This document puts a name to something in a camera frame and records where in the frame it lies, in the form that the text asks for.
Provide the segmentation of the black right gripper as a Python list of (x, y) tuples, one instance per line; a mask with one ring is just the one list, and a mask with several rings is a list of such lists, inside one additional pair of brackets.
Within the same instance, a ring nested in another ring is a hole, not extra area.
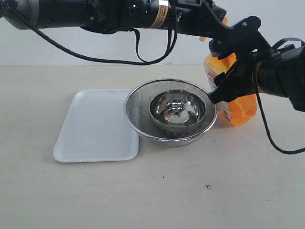
[(227, 72), (214, 77), (216, 86), (208, 97), (213, 104), (236, 98), (235, 94), (254, 94), (255, 87), (264, 94), (281, 94), (281, 83), (277, 77), (277, 66), (281, 55), (254, 56), (235, 62)]

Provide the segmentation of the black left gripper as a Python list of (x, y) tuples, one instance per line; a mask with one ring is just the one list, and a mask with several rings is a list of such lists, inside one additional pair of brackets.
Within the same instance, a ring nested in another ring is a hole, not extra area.
[(171, 0), (170, 18), (176, 18), (178, 33), (208, 38), (223, 38), (226, 10), (212, 0)]

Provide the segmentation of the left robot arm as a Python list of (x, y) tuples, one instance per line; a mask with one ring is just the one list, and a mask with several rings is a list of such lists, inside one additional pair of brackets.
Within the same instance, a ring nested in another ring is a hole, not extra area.
[(0, 16), (28, 30), (17, 15), (38, 29), (80, 27), (100, 34), (132, 28), (167, 30), (177, 22), (182, 34), (204, 36), (226, 10), (212, 0), (2, 0)]

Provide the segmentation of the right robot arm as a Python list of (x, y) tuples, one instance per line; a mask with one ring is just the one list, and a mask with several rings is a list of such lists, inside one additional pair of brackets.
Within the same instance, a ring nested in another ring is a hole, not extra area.
[(305, 48), (291, 45), (276, 55), (252, 54), (236, 61), (214, 79), (208, 94), (213, 104), (231, 102), (256, 92), (288, 98), (293, 108), (305, 110)]

